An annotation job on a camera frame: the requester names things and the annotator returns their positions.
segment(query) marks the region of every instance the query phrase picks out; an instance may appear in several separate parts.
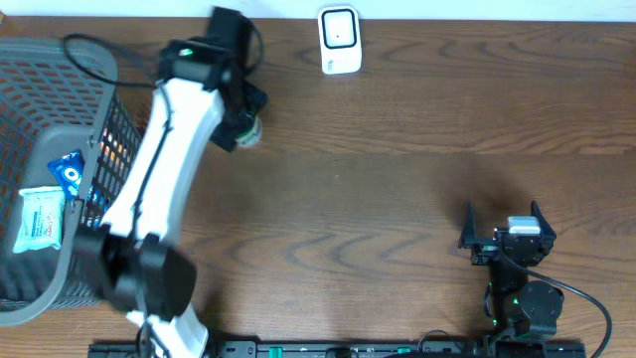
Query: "wooden table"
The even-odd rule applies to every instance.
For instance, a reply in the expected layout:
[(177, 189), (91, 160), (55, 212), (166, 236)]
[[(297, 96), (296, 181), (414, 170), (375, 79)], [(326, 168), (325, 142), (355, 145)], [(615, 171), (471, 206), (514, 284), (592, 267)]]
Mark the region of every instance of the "wooden table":
[[(2, 36), (87, 32), (151, 56), (206, 19), (12, 18)], [(364, 21), (359, 73), (327, 77), (313, 20), (258, 20), (269, 94), (254, 150), (203, 157), (182, 249), (217, 328), (262, 339), (478, 335), (487, 269), (456, 248), (538, 200), (558, 239), (538, 271), (600, 299), (604, 357), (636, 350), (636, 25)], [(139, 75), (121, 64), (122, 78)], [(122, 89), (139, 120), (147, 92)], [(566, 293), (559, 338), (591, 354), (598, 310)], [(134, 338), (107, 305), (0, 330), (6, 357)]]

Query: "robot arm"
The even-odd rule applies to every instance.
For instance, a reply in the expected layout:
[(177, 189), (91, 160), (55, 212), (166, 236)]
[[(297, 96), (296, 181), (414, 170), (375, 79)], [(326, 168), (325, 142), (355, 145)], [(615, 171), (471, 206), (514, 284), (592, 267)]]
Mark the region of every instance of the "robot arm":
[(208, 330), (190, 304), (196, 269), (174, 247), (208, 141), (231, 151), (259, 136), (255, 114), (265, 95), (244, 81), (252, 26), (239, 12), (216, 8), (207, 36), (162, 51), (128, 179), (99, 230), (77, 233), (74, 251), (96, 294), (146, 324), (162, 355), (199, 358), (206, 348)]

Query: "table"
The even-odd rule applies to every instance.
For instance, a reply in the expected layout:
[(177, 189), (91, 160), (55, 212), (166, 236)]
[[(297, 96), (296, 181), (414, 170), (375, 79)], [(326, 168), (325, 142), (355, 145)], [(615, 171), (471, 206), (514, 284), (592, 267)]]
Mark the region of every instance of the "table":
[[(256, 20), (259, 146), (206, 150), (181, 249), (207, 324), (264, 340), (479, 335), (487, 269), (456, 249), (537, 200), (558, 234), (538, 271), (601, 300), (604, 357), (636, 350), (636, 25), (363, 21), (363, 67), (327, 77), (313, 20)], [(2, 36), (87, 32), (152, 56), (206, 19), (8, 17)], [(129, 65), (120, 77), (139, 80)], [(149, 92), (119, 91), (143, 126)], [(565, 294), (558, 338), (605, 324)], [(85, 356), (136, 328), (106, 304), (0, 331), (0, 356)]]

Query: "gray basket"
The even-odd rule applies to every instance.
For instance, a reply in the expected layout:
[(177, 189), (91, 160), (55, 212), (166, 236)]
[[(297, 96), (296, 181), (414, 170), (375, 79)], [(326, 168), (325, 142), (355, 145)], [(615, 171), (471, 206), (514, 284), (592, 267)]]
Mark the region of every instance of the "gray basket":
[[(107, 50), (81, 42), (71, 49), (91, 71), (117, 78)], [(26, 322), (50, 307), (97, 302), (81, 280), (74, 235), (78, 226), (96, 229), (140, 140), (114, 87), (76, 70), (61, 42), (0, 40), (0, 326)], [(18, 190), (59, 185), (47, 164), (76, 149), (85, 165), (79, 194), (65, 208), (62, 248), (13, 254), (23, 205)]]

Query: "white background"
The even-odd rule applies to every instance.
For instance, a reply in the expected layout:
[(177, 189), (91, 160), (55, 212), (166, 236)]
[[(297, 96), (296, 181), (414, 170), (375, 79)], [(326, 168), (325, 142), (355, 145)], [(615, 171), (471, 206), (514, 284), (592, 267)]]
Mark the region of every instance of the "white background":
[(365, 19), (636, 21), (636, 0), (5, 0), (7, 15), (197, 16), (213, 5), (252, 18), (315, 18), (351, 4)]

